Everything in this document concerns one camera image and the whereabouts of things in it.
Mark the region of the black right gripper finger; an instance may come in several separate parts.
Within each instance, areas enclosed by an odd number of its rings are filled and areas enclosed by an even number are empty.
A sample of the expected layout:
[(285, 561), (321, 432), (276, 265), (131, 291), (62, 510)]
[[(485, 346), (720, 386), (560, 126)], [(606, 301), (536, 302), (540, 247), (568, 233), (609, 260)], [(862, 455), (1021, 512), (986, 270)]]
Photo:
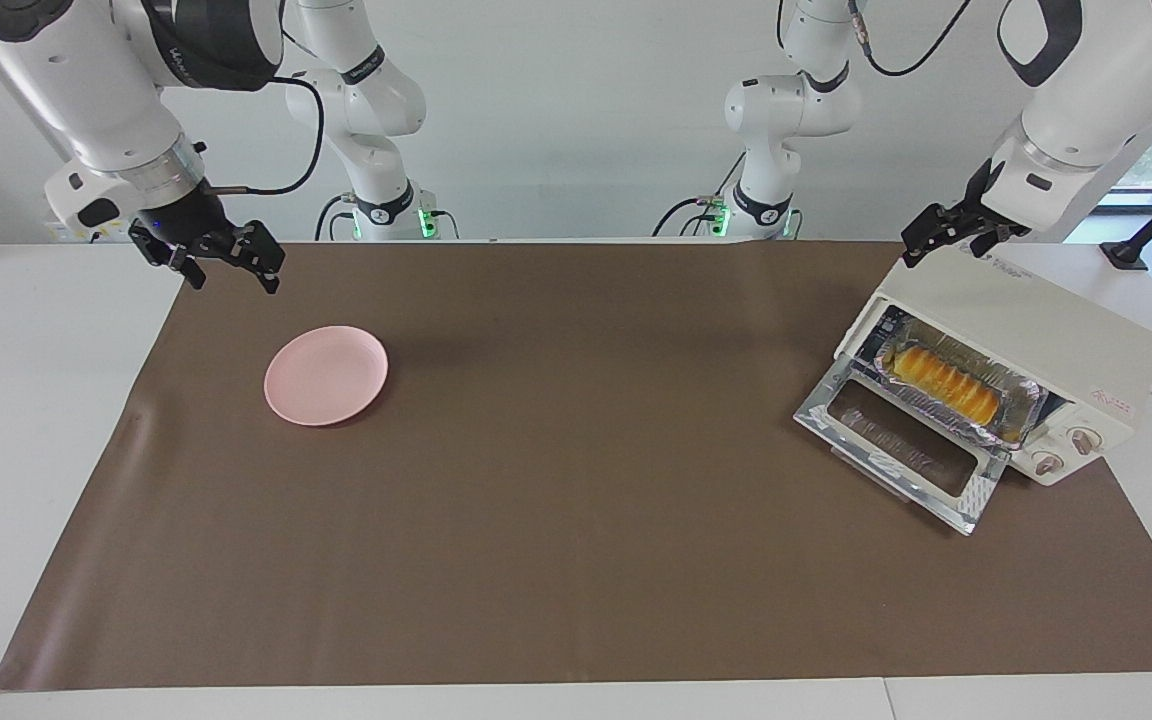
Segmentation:
[(129, 227), (129, 237), (131, 237), (132, 245), (137, 247), (143, 258), (151, 266), (166, 266), (166, 268), (173, 270), (174, 273), (184, 279), (184, 282), (192, 290), (200, 290), (204, 287), (204, 270), (200, 270), (200, 265), (188, 252), (187, 247), (175, 247), (172, 243), (156, 238), (146, 225), (131, 225)]
[(257, 278), (266, 293), (276, 293), (285, 249), (262, 222), (250, 222), (236, 229), (236, 265)]

